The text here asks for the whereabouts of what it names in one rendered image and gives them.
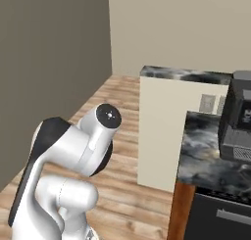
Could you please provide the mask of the black coffee machine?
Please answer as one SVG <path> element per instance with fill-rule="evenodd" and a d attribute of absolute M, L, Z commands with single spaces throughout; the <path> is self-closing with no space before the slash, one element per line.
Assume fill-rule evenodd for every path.
<path fill-rule="evenodd" d="M 232 74 L 219 123 L 218 141 L 222 159 L 251 165 L 251 71 Z"/>

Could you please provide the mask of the grey wall outlet plate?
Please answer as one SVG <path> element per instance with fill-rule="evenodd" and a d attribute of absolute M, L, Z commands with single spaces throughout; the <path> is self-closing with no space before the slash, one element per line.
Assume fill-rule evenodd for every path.
<path fill-rule="evenodd" d="M 203 94 L 200 102 L 200 112 L 211 114 L 214 109 L 215 97 L 213 95 Z"/>

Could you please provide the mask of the cream dining counter island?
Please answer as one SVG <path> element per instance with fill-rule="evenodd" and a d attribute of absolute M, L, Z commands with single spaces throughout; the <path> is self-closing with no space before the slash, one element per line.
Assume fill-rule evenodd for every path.
<path fill-rule="evenodd" d="M 137 183 L 173 192 L 186 113 L 200 112 L 203 94 L 223 106 L 231 75 L 145 66 L 140 72 Z"/>

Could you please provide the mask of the brown wooden cabinet panel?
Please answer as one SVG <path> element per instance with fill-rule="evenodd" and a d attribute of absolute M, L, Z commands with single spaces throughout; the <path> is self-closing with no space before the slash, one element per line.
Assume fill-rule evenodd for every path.
<path fill-rule="evenodd" d="M 195 193 L 195 186 L 176 182 L 169 220 L 167 240 L 183 240 L 189 212 Z"/>

